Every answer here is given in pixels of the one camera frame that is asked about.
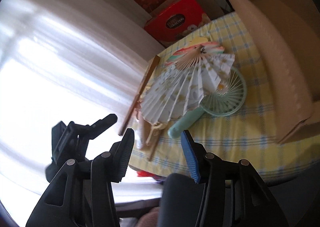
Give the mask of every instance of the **metal pin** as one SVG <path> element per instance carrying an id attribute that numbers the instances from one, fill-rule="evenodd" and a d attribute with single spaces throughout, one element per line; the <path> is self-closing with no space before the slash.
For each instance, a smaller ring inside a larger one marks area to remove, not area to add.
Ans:
<path id="1" fill-rule="evenodd" d="M 241 164 L 242 164 L 242 165 L 249 165 L 249 161 L 246 160 L 246 159 L 242 159 L 242 160 L 241 160 Z"/>
<path id="2" fill-rule="evenodd" d="M 67 165 L 74 165 L 75 164 L 75 160 L 74 159 L 69 159 L 68 161 L 67 161 Z"/>
<path id="3" fill-rule="evenodd" d="M 208 159 L 213 159 L 214 158 L 214 154 L 213 153 L 206 153 L 205 157 L 208 158 Z"/>
<path id="4" fill-rule="evenodd" d="M 103 153 L 101 154 L 101 156 L 102 156 L 103 158 L 107 158 L 107 157 L 111 156 L 111 153 L 108 152 L 108 151 L 106 151 L 106 152 L 103 152 Z"/>

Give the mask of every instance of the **white curtain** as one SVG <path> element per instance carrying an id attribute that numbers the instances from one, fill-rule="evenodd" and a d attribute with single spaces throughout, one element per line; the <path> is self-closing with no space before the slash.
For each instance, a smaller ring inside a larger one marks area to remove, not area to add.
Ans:
<path id="1" fill-rule="evenodd" d="M 133 0 L 1 1 L 0 200 L 20 226 L 48 185 L 52 126 L 92 124 L 115 113 L 118 123 L 91 140 L 87 158 L 120 140 L 117 128 L 147 61 L 163 50 L 142 28 L 149 18 Z M 119 201 L 130 200 L 128 182 L 136 181 L 128 171 L 127 193 L 121 197 L 116 187 Z M 134 199 L 160 195 L 150 179 L 139 182 L 151 187 L 134 194 L 132 185 Z"/>

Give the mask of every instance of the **table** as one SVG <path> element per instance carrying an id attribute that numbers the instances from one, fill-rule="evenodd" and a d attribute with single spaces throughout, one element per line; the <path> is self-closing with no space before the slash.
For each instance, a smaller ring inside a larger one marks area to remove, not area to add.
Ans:
<path id="1" fill-rule="evenodd" d="M 154 77 L 161 73 L 172 53 L 197 36 L 210 37 L 225 47 L 225 53 L 236 55 L 234 66 L 244 76 L 248 94 L 243 107 L 235 114 L 212 117 L 205 113 L 189 128 L 194 140 L 223 160 L 248 159 L 266 182 L 292 178 L 318 161 L 320 136 L 283 145 L 275 143 L 275 110 L 266 69 L 250 34 L 235 12 L 212 21 L 161 52 Z M 163 130 L 150 162 L 146 152 L 134 147 L 129 164 L 161 176 L 189 175 L 180 139 L 170 139 L 167 135 L 174 122 L 170 121 Z"/>

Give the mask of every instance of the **brown wooden stick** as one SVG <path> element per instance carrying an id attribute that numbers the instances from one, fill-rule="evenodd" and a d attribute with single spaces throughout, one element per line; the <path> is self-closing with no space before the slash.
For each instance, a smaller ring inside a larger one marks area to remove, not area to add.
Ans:
<path id="1" fill-rule="evenodd" d="M 141 81 L 141 83 L 140 83 L 140 85 L 139 85 L 139 88 L 138 88 L 138 90 L 137 90 L 137 93 L 136 93 L 136 95 L 134 96 L 134 99 L 133 99 L 133 101 L 132 101 L 132 104 L 131 104 L 131 106 L 130 106 L 130 108 L 129 108 L 129 110 L 128 110 L 125 118 L 124 118 L 124 121 L 123 121 L 123 123 L 122 123 L 122 125 L 121 125 L 121 128 L 120 128 L 120 130 L 119 130 L 119 132 L 118 132 L 118 135 L 119 135 L 119 136 L 123 136 L 124 131 L 127 129 L 127 125 L 128 125 L 128 123 L 129 123 L 129 121 L 130 121 L 130 118 L 131 118 L 131 116 L 132 116 L 132 113 L 133 113 L 133 111 L 134 111 L 134 108 L 135 108 L 137 102 L 139 101 L 140 96 L 141 96 L 141 94 L 143 93 L 143 91 L 144 91 L 144 89 L 145 89 L 148 81 L 150 80 L 150 77 L 151 77 L 153 71 L 155 70 L 155 68 L 156 68 L 157 65 L 159 64 L 159 61 L 160 61 L 160 57 L 159 57 L 158 55 L 156 55 L 153 59 L 150 60 L 149 66 L 148 66 L 148 68 L 147 68 L 147 70 L 146 70 L 146 72 L 145 72 L 145 74 L 144 74 L 144 76 L 143 76 L 143 79 L 142 79 L 142 81 Z"/>

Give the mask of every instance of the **mint green fan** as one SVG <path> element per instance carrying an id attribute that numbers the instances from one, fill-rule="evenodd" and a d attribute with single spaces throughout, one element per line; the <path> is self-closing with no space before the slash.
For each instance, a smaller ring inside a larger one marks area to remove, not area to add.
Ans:
<path id="1" fill-rule="evenodd" d="M 174 123 L 168 130 L 169 137 L 179 138 L 182 131 L 191 127 L 204 112 L 216 117 L 235 113 L 243 105 L 246 95 L 247 86 L 243 76 L 236 68 L 231 67 L 230 77 L 224 83 L 224 88 L 205 96 L 198 108 L 188 111 Z"/>

